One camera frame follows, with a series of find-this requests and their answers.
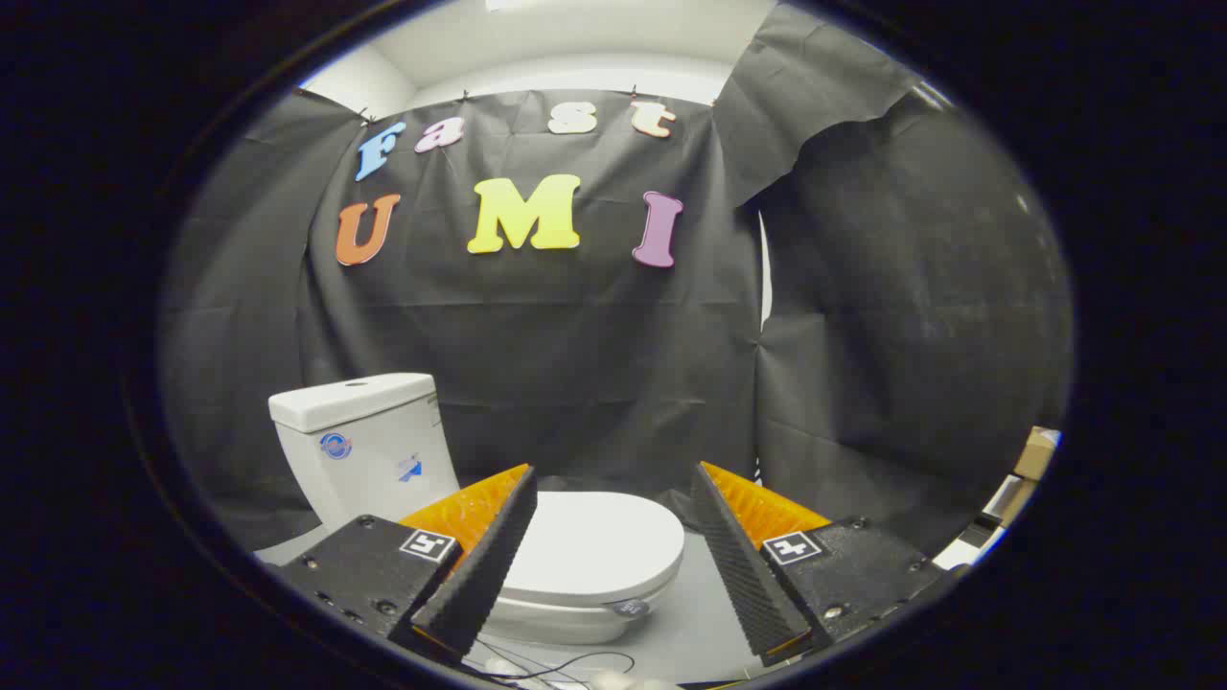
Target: black backdrop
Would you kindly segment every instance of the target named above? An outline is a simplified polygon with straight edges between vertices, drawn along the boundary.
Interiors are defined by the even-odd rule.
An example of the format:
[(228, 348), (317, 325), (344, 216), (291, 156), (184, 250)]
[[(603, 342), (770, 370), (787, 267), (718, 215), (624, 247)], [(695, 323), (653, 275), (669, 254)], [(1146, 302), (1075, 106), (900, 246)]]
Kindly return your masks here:
[[(545, 489), (629, 491), (688, 521), (693, 463), (752, 476), (761, 459), (767, 487), (940, 551), (1067, 368), (1067, 303), (1038, 200), (919, 83), (778, 6), (714, 107), (638, 97), (676, 113), (666, 139), (636, 131), (620, 92), (498, 93), (361, 128), (288, 96), (220, 163), (172, 255), (162, 371), (184, 462), (240, 543), (276, 544), (318, 521), (267, 397), (420, 371), (461, 484), (528, 462)], [(568, 101), (596, 106), (594, 131), (548, 131)], [(463, 139), (413, 151), (456, 115)], [(355, 182), (358, 145), (398, 122), (387, 163)], [(556, 173), (582, 180), (579, 247), (466, 250), (477, 182), (528, 198)], [(685, 204), (669, 269), (631, 259), (648, 190)], [(341, 265), (341, 209), (387, 194), (401, 199), (382, 249)], [(762, 334), (758, 212), (775, 284)]]
[[(550, 133), (551, 108), (574, 101), (596, 106), (596, 129)], [(358, 183), (348, 155), (324, 194), (298, 297), (306, 383), (433, 374), (463, 484), (524, 462), (648, 496), (686, 486), (701, 459), (750, 474), (757, 221), (728, 205), (710, 108), (660, 102), (676, 114), (664, 139), (631, 126), (628, 93), (600, 91), (482, 96), (371, 125), (400, 120), (410, 136)], [(413, 151), (412, 133), (455, 115), (463, 139)], [(526, 199), (556, 173), (580, 179), (577, 248), (467, 252), (476, 183), (510, 178)], [(649, 190), (685, 204), (672, 268), (631, 258)], [(340, 265), (340, 209), (385, 194), (402, 196), (384, 247)]]

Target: toilet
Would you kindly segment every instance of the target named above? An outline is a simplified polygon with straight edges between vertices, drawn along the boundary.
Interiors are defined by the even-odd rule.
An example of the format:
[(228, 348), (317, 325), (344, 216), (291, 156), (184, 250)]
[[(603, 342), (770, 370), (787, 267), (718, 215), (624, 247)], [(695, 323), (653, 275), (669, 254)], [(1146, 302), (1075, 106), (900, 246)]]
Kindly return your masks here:
[(434, 378), (384, 373), (269, 398), (281, 449), (323, 525), (399, 521), (460, 490)]
[[(281, 448), (323, 523), (258, 552), (280, 565), (360, 514), (400, 521), (460, 490), (434, 379), (385, 373), (269, 398)], [(664, 506), (602, 491), (540, 491), (483, 634), (598, 645), (650, 615), (681, 566)]]
[(654, 501), (540, 491), (482, 632), (558, 645), (615, 640), (659, 607), (683, 543), (681, 522)]

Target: white wall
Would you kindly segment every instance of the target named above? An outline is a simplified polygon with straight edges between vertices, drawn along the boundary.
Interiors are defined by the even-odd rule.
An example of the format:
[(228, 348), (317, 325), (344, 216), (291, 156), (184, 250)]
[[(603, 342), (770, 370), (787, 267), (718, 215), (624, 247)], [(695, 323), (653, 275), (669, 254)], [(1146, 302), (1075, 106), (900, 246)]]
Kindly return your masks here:
[(399, 113), (413, 97), (413, 83), (372, 44), (351, 50), (328, 65), (302, 88), (331, 98), (363, 117)]
[(600, 88), (669, 96), (710, 103), (733, 71), (731, 64), (647, 53), (588, 53), (508, 63), (447, 79), (418, 90), (405, 109), (501, 91)]

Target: orange letter u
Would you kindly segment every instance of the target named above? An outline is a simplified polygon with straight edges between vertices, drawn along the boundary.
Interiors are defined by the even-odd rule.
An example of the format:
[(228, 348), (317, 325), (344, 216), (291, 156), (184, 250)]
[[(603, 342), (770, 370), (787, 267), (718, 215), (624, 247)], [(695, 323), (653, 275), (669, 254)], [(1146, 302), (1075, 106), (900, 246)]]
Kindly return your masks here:
[(366, 244), (358, 246), (358, 221), (367, 212), (366, 204), (355, 204), (341, 209), (341, 227), (336, 231), (336, 260), (342, 266), (364, 264), (383, 249), (388, 238), (388, 223), (391, 221), (391, 209), (400, 201), (400, 194), (389, 194), (375, 199), (375, 226)]

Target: yellow letter m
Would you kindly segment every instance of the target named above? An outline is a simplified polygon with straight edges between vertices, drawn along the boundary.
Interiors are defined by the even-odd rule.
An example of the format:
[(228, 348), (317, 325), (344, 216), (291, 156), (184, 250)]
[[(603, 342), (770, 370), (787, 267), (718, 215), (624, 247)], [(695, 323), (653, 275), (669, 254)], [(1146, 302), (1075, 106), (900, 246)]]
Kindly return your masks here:
[(571, 199), (577, 187), (579, 178), (573, 174), (551, 174), (537, 184), (533, 196), (525, 201), (515, 189), (515, 183), (506, 177), (479, 182), (472, 190), (481, 196), (481, 209), (477, 211), (477, 233), (469, 241), (469, 252), (488, 254), (502, 249), (499, 225), (515, 249), (524, 246), (533, 223), (537, 225), (533, 247), (578, 247), (579, 236), (571, 226)]

